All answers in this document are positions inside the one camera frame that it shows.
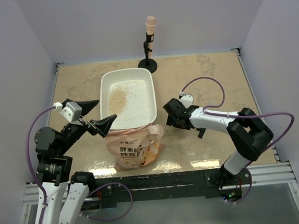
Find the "pink cat litter bag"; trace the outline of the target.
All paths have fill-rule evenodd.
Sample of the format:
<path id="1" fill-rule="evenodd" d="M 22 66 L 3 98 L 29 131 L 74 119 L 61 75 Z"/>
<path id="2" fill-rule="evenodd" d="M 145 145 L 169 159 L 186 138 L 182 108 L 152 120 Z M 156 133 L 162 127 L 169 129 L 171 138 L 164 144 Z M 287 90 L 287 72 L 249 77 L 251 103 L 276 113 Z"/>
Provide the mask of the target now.
<path id="1" fill-rule="evenodd" d="M 149 124 L 138 129 L 110 131 L 106 148 L 115 158 L 115 170 L 140 169 L 155 161 L 164 148 L 164 128 Z"/>

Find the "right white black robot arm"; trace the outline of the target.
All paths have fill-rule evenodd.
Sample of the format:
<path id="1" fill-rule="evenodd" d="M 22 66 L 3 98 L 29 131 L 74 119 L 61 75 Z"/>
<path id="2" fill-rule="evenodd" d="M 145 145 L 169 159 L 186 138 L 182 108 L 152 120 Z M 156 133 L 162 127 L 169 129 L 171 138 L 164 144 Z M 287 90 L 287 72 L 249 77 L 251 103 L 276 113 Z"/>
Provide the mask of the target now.
<path id="1" fill-rule="evenodd" d="M 244 108 L 239 112 L 204 111 L 202 107 L 185 107 L 180 99 L 171 99 L 163 106 L 168 114 L 167 125 L 199 131 L 202 138 L 207 129 L 230 136 L 235 153 L 229 156 L 221 167 L 221 180 L 227 185 L 234 184 L 239 172 L 250 162 L 256 161 L 273 139 L 273 132 L 253 110 Z"/>

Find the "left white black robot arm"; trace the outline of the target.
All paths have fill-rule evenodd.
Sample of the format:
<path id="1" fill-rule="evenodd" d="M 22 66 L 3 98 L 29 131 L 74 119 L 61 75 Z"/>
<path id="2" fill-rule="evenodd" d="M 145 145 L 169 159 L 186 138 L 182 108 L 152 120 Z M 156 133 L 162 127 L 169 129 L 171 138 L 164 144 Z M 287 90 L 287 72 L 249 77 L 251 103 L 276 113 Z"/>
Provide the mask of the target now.
<path id="1" fill-rule="evenodd" d="M 31 163 L 30 141 L 26 141 L 26 160 L 39 189 L 35 224 L 75 224 L 85 198 L 96 193 L 93 173 L 80 171 L 70 175 L 73 159 L 66 153 L 84 133 L 105 137 L 110 131 L 115 114 L 96 121 L 83 119 L 97 104 L 98 100 L 66 99 L 47 109 L 59 112 L 68 123 L 61 131 L 44 126 L 35 133 L 36 169 Z"/>

